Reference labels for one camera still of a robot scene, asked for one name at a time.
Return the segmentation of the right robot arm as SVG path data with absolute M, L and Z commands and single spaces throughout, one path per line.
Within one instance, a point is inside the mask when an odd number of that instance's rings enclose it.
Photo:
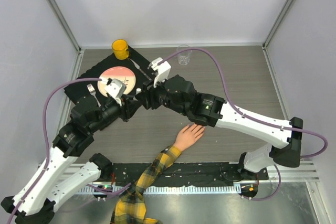
M 272 165 L 290 168 L 300 165 L 303 127 L 300 118 L 277 120 L 241 108 L 233 109 L 221 97 L 197 92 L 190 81 L 179 75 L 158 84 L 147 81 L 135 93 L 146 109 L 162 105 L 195 124 L 231 129 L 265 141 L 265 146 L 241 154 L 234 170 L 239 179 L 255 177 Z

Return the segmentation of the yellow plaid sleeve forearm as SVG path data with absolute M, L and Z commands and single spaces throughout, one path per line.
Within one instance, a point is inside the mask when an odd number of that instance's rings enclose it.
M 144 170 L 139 179 L 119 197 L 111 216 L 111 223 L 161 223 L 146 216 L 144 192 L 174 164 L 181 151 L 171 145 L 162 150 L 154 161 Z

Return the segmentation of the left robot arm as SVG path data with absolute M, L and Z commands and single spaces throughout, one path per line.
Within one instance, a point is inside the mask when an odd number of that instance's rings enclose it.
M 11 214 L 9 222 L 50 223 L 58 209 L 80 189 L 96 180 L 107 181 L 113 164 L 100 153 L 93 154 L 79 171 L 64 181 L 59 180 L 94 141 L 96 131 L 118 118 L 127 121 L 140 106 L 139 101 L 128 96 L 122 96 L 119 102 L 108 98 L 103 106 L 92 95 L 79 99 L 71 110 L 71 120 L 59 130 L 41 167 L 18 194 L 2 200 L 1 206 Z

